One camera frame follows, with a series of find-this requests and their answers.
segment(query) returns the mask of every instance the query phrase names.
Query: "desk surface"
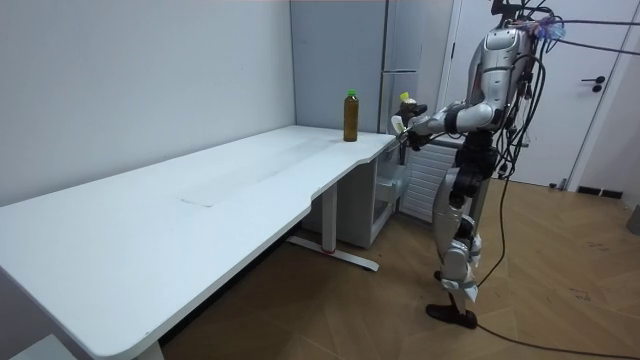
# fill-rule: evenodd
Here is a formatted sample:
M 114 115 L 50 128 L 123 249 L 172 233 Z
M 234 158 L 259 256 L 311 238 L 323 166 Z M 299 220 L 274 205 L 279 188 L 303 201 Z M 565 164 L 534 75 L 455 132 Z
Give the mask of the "desk surface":
M 0 208 L 0 267 L 97 359 L 131 359 L 393 136 L 290 126 Z

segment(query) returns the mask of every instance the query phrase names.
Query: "white wall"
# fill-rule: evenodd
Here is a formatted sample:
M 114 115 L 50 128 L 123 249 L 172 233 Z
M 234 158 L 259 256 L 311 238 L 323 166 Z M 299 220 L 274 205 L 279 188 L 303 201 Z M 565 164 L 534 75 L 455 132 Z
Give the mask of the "white wall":
M 422 62 L 420 64 L 416 100 L 429 106 L 434 113 L 440 90 L 440 78 L 447 50 L 447 37 L 453 0 L 429 0 L 425 4 L 426 30 L 422 35 Z
M 0 49 L 0 206 L 295 121 L 286 1 L 3 0 Z M 0 359 L 60 334 L 0 294 Z
M 622 201 L 631 209 L 635 209 L 636 206 L 640 205 L 640 144 L 636 144 L 635 154 L 630 155 L 627 183 L 622 189 Z

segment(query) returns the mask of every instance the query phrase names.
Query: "humanoid robot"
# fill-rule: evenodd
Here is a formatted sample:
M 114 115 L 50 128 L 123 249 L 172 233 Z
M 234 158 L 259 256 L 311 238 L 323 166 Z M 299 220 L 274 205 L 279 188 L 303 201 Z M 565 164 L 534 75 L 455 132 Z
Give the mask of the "humanoid robot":
M 448 291 L 451 304 L 428 305 L 426 311 L 435 319 L 471 329 L 478 321 L 465 302 L 467 298 L 475 301 L 478 292 L 473 268 L 480 259 L 482 240 L 474 220 L 464 215 L 464 208 L 496 170 L 499 154 L 493 146 L 494 135 L 510 131 L 515 118 L 513 104 L 517 97 L 527 96 L 533 78 L 534 39 L 510 26 L 515 19 L 509 17 L 515 12 L 499 11 L 503 14 L 500 25 L 484 37 L 471 61 L 466 100 L 452 103 L 433 116 L 425 114 L 424 105 L 403 106 L 392 118 L 392 123 L 401 121 L 404 126 L 399 140 L 416 151 L 434 134 L 466 136 L 433 205 L 441 264 L 434 276 Z

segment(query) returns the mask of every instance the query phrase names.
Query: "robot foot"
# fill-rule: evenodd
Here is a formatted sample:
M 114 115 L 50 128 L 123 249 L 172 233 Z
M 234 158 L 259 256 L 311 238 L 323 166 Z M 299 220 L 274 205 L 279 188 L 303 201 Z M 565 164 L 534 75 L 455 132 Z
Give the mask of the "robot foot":
M 460 314 L 455 305 L 427 305 L 427 314 L 436 320 L 475 329 L 478 327 L 478 318 L 473 311 L 467 310 L 466 315 Z

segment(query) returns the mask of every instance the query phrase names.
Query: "desk leg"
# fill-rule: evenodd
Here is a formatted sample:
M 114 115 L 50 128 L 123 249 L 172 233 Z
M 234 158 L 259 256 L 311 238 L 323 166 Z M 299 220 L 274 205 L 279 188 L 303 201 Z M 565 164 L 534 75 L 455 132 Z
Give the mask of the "desk leg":
M 378 271 L 380 267 L 371 260 L 336 250 L 336 222 L 338 208 L 338 185 L 333 184 L 322 193 L 322 246 L 297 236 L 289 238 L 292 244 L 323 253 L 336 259 L 362 266 L 365 270 Z
M 153 345 L 149 346 L 147 350 L 138 355 L 136 360 L 164 360 L 164 357 L 162 356 L 162 350 L 160 349 L 160 344 L 158 344 L 157 341 L 154 342 Z

